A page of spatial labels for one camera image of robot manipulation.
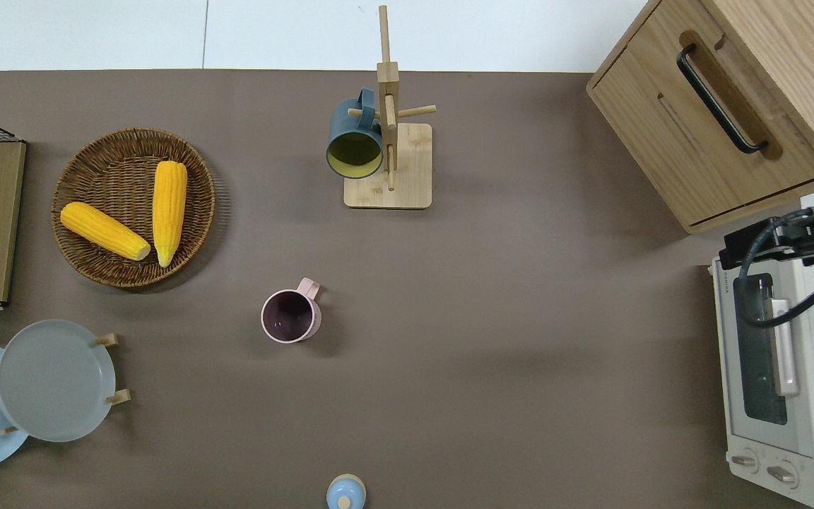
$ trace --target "mug handle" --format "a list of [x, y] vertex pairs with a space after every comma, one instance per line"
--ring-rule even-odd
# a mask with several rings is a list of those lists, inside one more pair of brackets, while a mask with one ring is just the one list
[[300, 284], [297, 286], [297, 293], [300, 293], [302, 296], [307, 296], [307, 299], [310, 300], [316, 299], [316, 294], [319, 293], [319, 283], [305, 277], [303, 280], [300, 280]]
[[360, 95], [356, 97], [356, 107], [362, 110], [360, 115], [360, 122], [358, 127], [360, 129], [368, 130], [372, 126], [372, 120], [375, 117], [375, 90], [361, 89]]

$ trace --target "white toaster oven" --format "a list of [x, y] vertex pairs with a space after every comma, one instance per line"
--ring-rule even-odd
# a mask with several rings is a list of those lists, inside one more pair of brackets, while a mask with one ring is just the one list
[[[814, 306], [792, 322], [759, 329], [738, 320], [733, 280], [714, 277], [727, 462], [736, 476], [814, 507]], [[814, 265], [798, 260], [753, 264], [743, 297], [769, 318], [814, 290]]]

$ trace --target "cabinet drawer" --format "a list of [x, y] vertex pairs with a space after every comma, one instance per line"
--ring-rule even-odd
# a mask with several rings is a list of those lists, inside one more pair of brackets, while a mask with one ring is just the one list
[[[751, 4], [743, 16], [763, 16]], [[699, 0], [650, 2], [587, 87], [689, 232], [814, 191], [814, 133], [732, 23]]]

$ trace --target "wicker basket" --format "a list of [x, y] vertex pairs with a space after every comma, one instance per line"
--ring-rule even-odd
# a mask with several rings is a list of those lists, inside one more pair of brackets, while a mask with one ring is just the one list
[[[62, 207], [82, 201], [122, 222], [152, 245], [155, 167], [173, 160], [187, 166], [187, 205], [181, 243], [168, 267], [159, 267], [155, 249], [134, 262], [65, 228]], [[65, 167], [52, 197], [52, 231], [68, 263], [79, 273], [117, 288], [148, 286], [177, 273], [206, 240], [216, 212], [216, 189], [206, 162], [190, 144], [157, 129], [125, 129], [103, 136], [78, 152]]]

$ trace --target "corn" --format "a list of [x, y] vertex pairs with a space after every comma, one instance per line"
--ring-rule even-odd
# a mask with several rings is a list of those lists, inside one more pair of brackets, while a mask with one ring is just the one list
[[116, 255], [135, 262], [149, 255], [148, 242], [94, 206], [72, 201], [61, 210], [59, 219], [65, 228]]
[[174, 161], [160, 162], [155, 167], [153, 190], [153, 245], [161, 267], [172, 263], [181, 242], [185, 199], [187, 167]]

